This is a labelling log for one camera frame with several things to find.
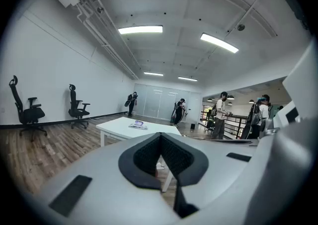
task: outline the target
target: railing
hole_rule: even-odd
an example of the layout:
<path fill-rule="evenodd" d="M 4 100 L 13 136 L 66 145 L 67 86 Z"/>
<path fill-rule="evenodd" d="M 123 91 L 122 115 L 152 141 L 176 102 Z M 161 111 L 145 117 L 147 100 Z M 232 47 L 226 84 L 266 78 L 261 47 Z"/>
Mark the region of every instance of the railing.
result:
<path fill-rule="evenodd" d="M 207 125 L 207 113 L 201 111 L 201 124 Z M 239 139 L 242 136 L 243 129 L 246 125 L 247 116 L 231 115 L 225 119 L 224 136 L 230 139 Z"/>

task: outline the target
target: white table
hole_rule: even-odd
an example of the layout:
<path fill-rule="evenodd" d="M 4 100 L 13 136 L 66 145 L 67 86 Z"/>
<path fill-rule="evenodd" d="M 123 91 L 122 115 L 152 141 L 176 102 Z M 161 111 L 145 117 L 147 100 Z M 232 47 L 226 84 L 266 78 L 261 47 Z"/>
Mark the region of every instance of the white table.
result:
<path fill-rule="evenodd" d="M 178 129 L 175 126 L 168 126 L 162 124 L 154 124 L 144 122 L 144 125 L 148 127 L 147 130 L 133 129 L 129 128 L 130 124 L 135 123 L 135 119 L 130 119 L 127 117 L 121 117 L 106 123 L 98 124 L 96 127 L 100 130 L 100 146 L 105 146 L 105 136 L 111 137 L 117 140 L 128 140 L 136 137 L 140 137 L 143 135 L 157 133 L 157 132 L 165 132 L 165 133 L 174 133 L 177 135 L 181 135 Z M 168 186 L 172 180 L 172 173 L 169 171 L 168 177 L 164 183 L 163 192 L 166 192 Z"/>

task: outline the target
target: white robot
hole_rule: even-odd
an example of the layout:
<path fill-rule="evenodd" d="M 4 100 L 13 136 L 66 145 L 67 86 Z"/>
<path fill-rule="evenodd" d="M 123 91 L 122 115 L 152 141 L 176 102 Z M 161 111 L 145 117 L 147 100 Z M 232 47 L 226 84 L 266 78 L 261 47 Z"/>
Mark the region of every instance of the white robot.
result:
<path fill-rule="evenodd" d="M 283 82 L 293 102 L 264 125 L 257 147 L 165 133 L 118 142 L 48 181 L 34 207 L 57 224 L 270 223 L 294 200 L 314 163 L 317 65 L 312 42 Z M 153 176 L 160 155 L 177 179 L 173 209 Z"/>

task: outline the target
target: fluorescent light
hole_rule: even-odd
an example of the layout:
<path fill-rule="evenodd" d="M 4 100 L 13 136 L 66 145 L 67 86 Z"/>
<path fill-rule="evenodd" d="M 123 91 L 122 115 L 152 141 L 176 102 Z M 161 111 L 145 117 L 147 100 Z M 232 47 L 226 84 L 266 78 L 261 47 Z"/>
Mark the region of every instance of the fluorescent light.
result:
<path fill-rule="evenodd" d="M 184 79 L 184 80 L 190 80 L 190 81 L 198 81 L 197 79 L 193 79 L 193 78 L 186 78 L 186 77 L 178 77 L 178 79 Z"/>
<path fill-rule="evenodd" d="M 163 76 L 163 74 L 158 73 L 151 73 L 151 72 L 144 72 L 146 75 L 156 75 L 156 76 Z"/>
<path fill-rule="evenodd" d="M 229 50 L 229 51 L 231 51 L 233 53 L 236 53 L 238 51 L 238 49 L 233 47 L 232 45 L 230 45 L 230 44 L 228 44 L 228 43 L 226 43 L 226 42 L 224 42 L 222 40 L 219 40 L 217 38 L 214 38 L 214 37 L 212 37 L 210 35 L 207 35 L 205 33 L 202 34 L 201 40 L 205 40 L 207 42 L 213 43 L 213 44 L 215 44 L 217 46 L 220 46 L 222 48 L 225 48 L 225 49 L 227 49 L 227 50 Z"/>
<path fill-rule="evenodd" d="M 143 32 L 162 32 L 162 25 L 134 26 L 118 29 L 120 34 L 143 33 Z"/>

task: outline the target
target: office chair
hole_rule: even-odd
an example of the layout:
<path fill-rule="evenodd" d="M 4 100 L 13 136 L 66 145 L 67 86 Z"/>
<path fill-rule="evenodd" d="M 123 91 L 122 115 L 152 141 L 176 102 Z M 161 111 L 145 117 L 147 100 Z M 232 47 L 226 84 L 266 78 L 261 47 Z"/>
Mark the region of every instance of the office chair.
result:
<path fill-rule="evenodd" d="M 88 121 L 84 121 L 82 118 L 83 116 L 89 115 L 89 112 L 85 111 L 85 108 L 87 105 L 90 105 L 90 104 L 82 103 L 84 105 L 84 108 L 78 108 L 79 103 L 82 102 L 82 100 L 76 100 L 75 85 L 70 84 L 70 90 L 71 90 L 71 108 L 69 109 L 69 114 L 72 117 L 77 117 L 77 119 L 74 122 L 72 122 L 71 128 L 74 129 L 74 125 L 76 123 L 79 123 L 84 126 L 84 129 L 86 129 L 86 126 L 83 123 L 87 123 L 88 125 Z"/>
<path fill-rule="evenodd" d="M 10 81 L 9 86 L 11 88 L 13 97 L 15 99 L 15 105 L 18 109 L 19 121 L 22 123 L 26 128 L 20 131 L 20 136 L 22 136 L 22 132 L 29 131 L 29 130 L 38 130 L 44 132 L 44 135 L 47 136 L 47 132 L 43 129 L 40 129 L 42 126 L 36 126 L 35 123 L 38 123 L 38 119 L 45 116 L 41 107 L 41 104 L 33 105 L 33 101 L 36 100 L 36 97 L 28 98 L 30 101 L 30 108 L 23 110 L 22 101 L 16 91 L 16 84 L 18 84 L 18 78 L 13 75 L 13 79 Z"/>

